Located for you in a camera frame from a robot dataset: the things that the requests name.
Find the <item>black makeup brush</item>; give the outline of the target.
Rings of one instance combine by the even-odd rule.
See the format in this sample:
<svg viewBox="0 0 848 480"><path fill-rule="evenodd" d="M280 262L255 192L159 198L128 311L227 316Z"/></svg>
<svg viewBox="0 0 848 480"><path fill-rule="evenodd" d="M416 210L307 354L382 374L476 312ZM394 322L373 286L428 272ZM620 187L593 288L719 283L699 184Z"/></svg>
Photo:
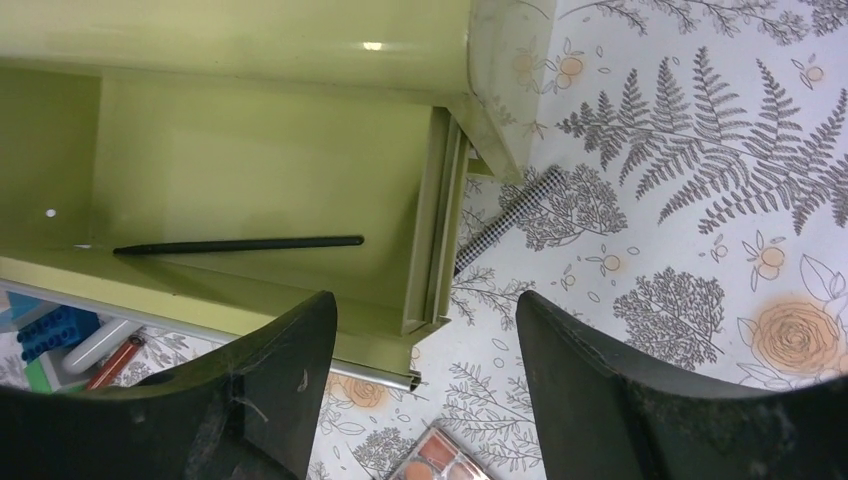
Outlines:
<svg viewBox="0 0 848 480"><path fill-rule="evenodd" d="M320 236L298 238L268 238L243 240L209 240L196 242L171 242L139 244L114 248L115 255L184 255L204 253L249 252L264 250L293 250L330 247L360 246L362 235Z"/></svg>

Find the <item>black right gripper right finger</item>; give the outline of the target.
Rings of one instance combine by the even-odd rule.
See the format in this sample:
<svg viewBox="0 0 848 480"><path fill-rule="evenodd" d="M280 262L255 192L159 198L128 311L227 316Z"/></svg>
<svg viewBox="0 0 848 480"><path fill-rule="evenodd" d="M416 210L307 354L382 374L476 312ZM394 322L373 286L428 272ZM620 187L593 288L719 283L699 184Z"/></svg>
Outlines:
<svg viewBox="0 0 848 480"><path fill-rule="evenodd" d="M776 392L700 375L534 291L516 324L551 479L843 479L847 381Z"/></svg>

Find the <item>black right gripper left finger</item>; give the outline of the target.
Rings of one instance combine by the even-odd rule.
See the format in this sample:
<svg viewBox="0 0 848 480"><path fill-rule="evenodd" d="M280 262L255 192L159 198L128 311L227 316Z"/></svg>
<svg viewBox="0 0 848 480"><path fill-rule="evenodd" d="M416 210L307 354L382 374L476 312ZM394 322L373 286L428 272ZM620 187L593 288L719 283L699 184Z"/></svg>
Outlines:
<svg viewBox="0 0 848 480"><path fill-rule="evenodd" d="M322 291L131 387L1 391L5 479L304 479L337 332Z"/></svg>

